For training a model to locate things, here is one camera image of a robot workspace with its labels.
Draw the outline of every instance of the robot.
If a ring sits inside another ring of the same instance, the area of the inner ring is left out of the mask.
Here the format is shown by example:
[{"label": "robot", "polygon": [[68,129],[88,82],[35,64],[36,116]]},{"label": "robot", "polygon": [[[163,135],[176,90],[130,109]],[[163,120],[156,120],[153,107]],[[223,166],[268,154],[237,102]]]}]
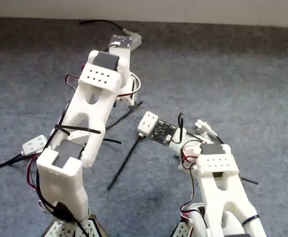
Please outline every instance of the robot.
[{"label": "robot", "polygon": [[[42,210],[55,218],[43,237],[107,236],[90,213],[82,169],[92,167],[102,142],[108,140],[105,124],[114,104],[137,104],[141,82],[129,70],[131,43],[131,37],[113,36],[109,52],[89,54],[77,90],[37,158],[33,186]],[[266,237],[230,147],[217,143],[207,123],[197,121],[199,134],[194,135],[181,119],[177,127],[147,112],[137,129],[141,137],[173,149],[180,156],[179,168],[191,175],[193,184],[195,179],[199,183],[203,203],[191,200],[181,206],[182,221],[173,236]]]}]

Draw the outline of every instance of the gray carpet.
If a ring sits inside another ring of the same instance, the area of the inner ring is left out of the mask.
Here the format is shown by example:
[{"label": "gray carpet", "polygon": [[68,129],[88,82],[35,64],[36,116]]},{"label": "gray carpet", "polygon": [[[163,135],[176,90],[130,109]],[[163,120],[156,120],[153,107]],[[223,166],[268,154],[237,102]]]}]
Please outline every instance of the gray carpet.
[{"label": "gray carpet", "polygon": [[[143,36],[131,69],[142,80],[138,111],[108,131],[123,144],[103,144],[83,173],[89,205],[111,237],[168,237],[191,193],[173,152],[146,139],[110,192],[106,186],[136,137],[146,110],[193,131],[207,120],[232,147],[244,184],[270,237],[288,237],[288,29],[120,22]],[[0,19],[0,162],[39,134],[48,135],[92,49],[117,28],[73,20]],[[118,105],[109,121],[128,108]],[[37,237],[51,217],[25,179],[26,162],[0,170],[0,237]],[[196,185],[196,201],[201,195]]]}]

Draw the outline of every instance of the red wire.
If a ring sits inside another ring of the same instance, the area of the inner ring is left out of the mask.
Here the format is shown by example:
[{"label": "red wire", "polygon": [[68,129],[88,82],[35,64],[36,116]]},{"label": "red wire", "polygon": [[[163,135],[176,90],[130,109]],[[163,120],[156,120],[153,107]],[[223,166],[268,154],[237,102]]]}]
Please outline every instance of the red wire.
[{"label": "red wire", "polygon": [[39,155],[34,155],[29,163],[27,164],[27,168],[26,168],[26,181],[27,181],[27,184],[32,188],[32,189],[35,189],[36,190],[36,187],[34,186],[34,184],[31,183],[30,181],[30,172],[31,172],[31,165],[32,165],[32,162],[34,161],[34,159],[36,159]]},{"label": "red wire", "polygon": [[193,234],[193,226],[191,227],[191,229],[190,229],[190,231],[189,231],[189,236],[188,237],[191,237],[192,236],[192,234]]}]

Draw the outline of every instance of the white plastic part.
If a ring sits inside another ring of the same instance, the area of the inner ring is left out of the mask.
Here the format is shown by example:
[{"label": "white plastic part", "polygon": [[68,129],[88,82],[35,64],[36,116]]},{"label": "white plastic part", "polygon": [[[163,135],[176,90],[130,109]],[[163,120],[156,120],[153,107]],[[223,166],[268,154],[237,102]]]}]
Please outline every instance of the white plastic part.
[{"label": "white plastic part", "polygon": [[58,152],[46,148],[37,160],[40,188],[51,204],[61,202],[78,221],[88,216],[88,199],[82,183],[82,162],[70,157],[63,168],[53,165]]},{"label": "white plastic part", "polygon": [[198,128],[198,132],[203,135],[204,133],[210,134],[213,137],[217,136],[217,133],[213,131],[213,129],[208,125],[207,122],[203,122],[198,119],[195,123],[195,126]]},{"label": "white plastic part", "polygon": [[154,127],[158,122],[159,117],[150,111],[147,111],[137,127],[138,133],[148,137],[152,133]]},{"label": "white plastic part", "polygon": [[89,139],[89,132],[87,131],[72,131],[70,135],[67,137],[67,141],[76,143],[78,145],[84,146]]},{"label": "white plastic part", "polygon": [[35,153],[39,153],[43,150],[46,142],[47,138],[44,135],[37,136],[22,145],[23,150],[21,151],[21,154],[23,156],[29,156]]},{"label": "white plastic part", "polygon": [[[87,145],[82,153],[82,164],[85,168],[91,167],[105,135],[105,124],[111,112],[112,106],[122,84],[122,74],[106,68],[91,64],[97,56],[98,51],[90,53],[88,62],[84,66],[79,79],[79,85],[70,102],[63,125],[76,126],[84,119],[88,120],[89,128],[101,131],[101,134],[89,134]],[[94,104],[89,101],[93,94],[99,98]],[[51,142],[51,148],[56,146],[67,135],[61,131],[57,132]]]},{"label": "white plastic part", "polygon": [[188,237],[190,227],[184,222],[180,222],[174,230],[172,237]]},{"label": "white plastic part", "polygon": [[[101,236],[97,231],[93,221],[87,220],[83,227],[90,237]],[[76,237],[85,237],[77,225],[60,223],[59,221],[56,221],[42,237],[72,237],[74,233]]]},{"label": "white plastic part", "polygon": [[[224,211],[232,213],[239,223],[257,215],[249,202],[239,178],[239,170],[232,154],[200,155],[196,162],[197,179],[205,203],[205,220],[211,237],[224,237],[222,216]],[[223,187],[218,188],[213,172],[223,172]],[[245,225],[246,233],[252,237],[266,237],[260,219]]]},{"label": "white plastic part", "polygon": [[128,31],[127,29],[123,29],[123,32],[127,36],[133,37],[133,43],[130,47],[130,51],[133,51],[134,49],[138,48],[142,44],[142,36],[139,33]]}]

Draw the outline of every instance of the cable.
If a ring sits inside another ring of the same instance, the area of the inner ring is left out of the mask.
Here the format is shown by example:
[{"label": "cable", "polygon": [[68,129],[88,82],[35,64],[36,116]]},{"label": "cable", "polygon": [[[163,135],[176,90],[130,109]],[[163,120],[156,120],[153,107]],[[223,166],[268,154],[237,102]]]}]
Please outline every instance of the cable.
[{"label": "cable", "polygon": [[108,23],[110,23],[110,24],[116,26],[117,28],[123,30],[123,27],[120,26],[120,25],[118,25],[118,24],[116,24],[115,22],[113,22],[113,21],[109,21],[109,20],[102,20],[102,19],[98,19],[98,20],[86,20],[86,21],[80,21],[80,22],[79,22],[79,25],[84,25],[84,24],[88,24],[88,23],[95,23],[95,22],[101,22],[101,21],[102,21],[102,22],[108,22]]},{"label": "cable", "polygon": [[190,198],[190,200],[189,200],[187,203],[185,203],[185,204],[183,204],[183,205],[180,206],[180,211],[181,211],[181,214],[186,214],[186,213],[190,213],[190,212],[193,212],[193,211],[196,211],[196,212],[200,213],[200,215],[202,216],[203,221],[204,221],[204,223],[205,223],[205,226],[207,226],[207,225],[206,225],[206,221],[205,221],[205,219],[204,219],[204,216],[202,215],[202,213],[201,213],[198,209],[183,210],[187,205],[189,205],[189,204],[193,201],[193,198],[194,198],[195,188],[194,188],[194,179],[193,179],[193,175],[192,175],[192,167],[193,167],[193,165],[195,165],[195,164],[196,164],[196,163],[192,163],[192,164],[190,165],[190,167],[188,168],[188,170],[190,171],[190,177],[191,177],[191,182],[192,182],[191,198]]},{"label": "cable", "polygon": [[192,237],[192,234],[193,234],[193,226],[190,228],[190,231],[189,231],[189,233],[188,233],[188,237]]},{"label": "cable", "polygon": [[115,122],[113,122],[112,124],[106,126],[105,130],[110,129],[111,127],[113,127],[114,125],[116,125],[118,122],[120,122],[121,120],[123,120],[124,118],[126,118],[129,114],[131,114],[135,109],[137,109],[143,102],[139,102],[136,107],[134,109],[130,109],[127,113],[125,113],[122,117],[120,117],[118,120],[116,120]]},{"label": "cable", "polygon": [[30,176],[32,176],[32,174],[31,174],[31,165],[32,165],[32,162],[33,162],[38,156],[39,156],[38,154],[37,154],[37,155],[34,155],[34,156],[30,159],[29,163],[27,164],[27,168],[26,168],[26,182],[27,182],[27,184],[28,184],[32,189],[35,189],[35,190],[36,190],[36,187],[35,187],[34,183],[31,183],[31,181],[30,181]]},{"label": "cable", "polygon": [[86,232],[86,230],[83,228],[82,224],[80,222],[77,222],[77,226],[81,229],[82,233],[86,236],[89,237],[89,234]]},{"label": "cable", "polygon": [[110,139],[110,138],[103,138],[103,141],[106,141],[106,142],[114,142],[114,143],[122,144],[121,141],[114,140],[114,139]]},{"label": "cable", "polygon": [[141,85],[142,85],[140,79],[139,79],[138,76],[136,76],[134,73],[130,73],[130,75],[133,76],[133,77],[137,80],[137,82],[138,82],[137,88],[136,88],[134,91],[130,92],[130,93],[117,95],[117,97],[123,97],[123,96],[133,95],[133,94],[135,94],[136,92],[139,91],[139,89],[140,89],[140,87],[141,87]]},{"label": "cable", "polygon": [[70,77],[75,78],[75,79],[79,79],[79,77],[78,77],[78,76],[75,76],[75,75],[72,75],[72,74],[68,74],[68,75],[66,75],[66,77],[65,77],[65,83],[66,83],[68,86],[70,86],[74,91],[76,91],[75,87],[68,82],[68,79],[69,79]]},{"label": "cable", "polygon": [[88,128],[88,127],[68,126],[68,125],[61,125],[59,123],[55,125],[55,128],[61,130],[64,133],[66,133],[68,136],[70,136],[70,132],[68,132],[64,128],[73,129],[73,130],[80,130],[80,131],[86,131],[86,132],[91,132],[91,133],[95,133],[95,134],[101,134],[101,131],[95,130],[95,129],[91,129],[91,128]]},{"label": "cable", "polygon": [[107,187],[107,190],[110,190],[111,187],[114,185],[114,183],[116,182],[116,180],[118,179],[120,173],[123,171],[128,159],[130,158],[130,156],[132,155],[133,151],[135,150],[137,144],[139,143],[139,141],[142,139],[142,136],[138,136],[135,143],[133,144],[132,148],[129,150],[125,160],[123,161],[122,165],[120,166],[119,170],[117,171],[117,173],[115,174],[115,176],[113,177],[111,183],[109,184],[109,186]]},{"label": "cable", "polygon": [[242,180],[244,180],[244,181],[247,181],[247,182],[249,182],[249,183],[256,184],[256,185],[259,184],[258,181],[255,181],[255,180],[252,180],[252,179],[248,179],[248,178],[246,178],[246,177],[244,177],[244,176],[239,176],[239,177],[240,177],[240,179],[242,179]]},{"label": "cable", "polygon": [[15,163],[22,161],[24,159],[28,159],[29,157],[31,157],[31,156],[22,156],[21,154],[17,154],[15,157],[7,160],[6,162],[1,163],[0,168],[7,166],[7,165],[15,164]]},{"label": "cable", "polygon": [[216,136],[216,139],[217,139],[221,144],[224,144],[224,142],[219,138],[219,136]]},{"label": "cable", "polygon": [[179,142],[175,142],[173,139],[171,140],[175,144],[180,144],[182,142],[182,135],[183,135],[183,114],[182,113],[179,113],[178,115],[178,127],[180,128]]}]

